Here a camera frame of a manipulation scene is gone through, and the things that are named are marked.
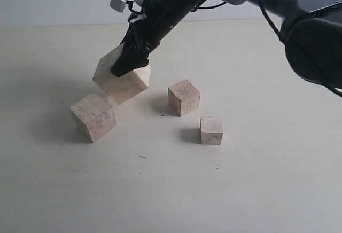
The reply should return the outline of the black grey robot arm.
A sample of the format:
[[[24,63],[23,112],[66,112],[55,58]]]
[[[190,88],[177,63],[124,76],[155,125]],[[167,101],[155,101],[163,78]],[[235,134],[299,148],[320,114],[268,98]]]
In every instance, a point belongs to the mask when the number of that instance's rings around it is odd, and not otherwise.
[[[139,6],[128,18],[123,49],[111,66],[121,77],[149,64],[149,55],[187,14],[202,8],[207,0],[111,0],[112,9],[122,12]],[[341,88],[341,0],[221,0],[223,4],[245,2],[259,7],[264,17],[282,19],[274,32],[284,44],[286,58],[302,79]]]

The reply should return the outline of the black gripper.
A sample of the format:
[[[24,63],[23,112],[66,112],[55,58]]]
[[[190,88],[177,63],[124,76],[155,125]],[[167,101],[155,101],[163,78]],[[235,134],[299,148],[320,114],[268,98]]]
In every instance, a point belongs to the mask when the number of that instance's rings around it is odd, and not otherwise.
[[[148,0],[144,6],[146,18],[131,22],[128,31],[118,46],[119,53],[110,72],[116,77],[146,67],[152,52],[161,40],[201,0]]]

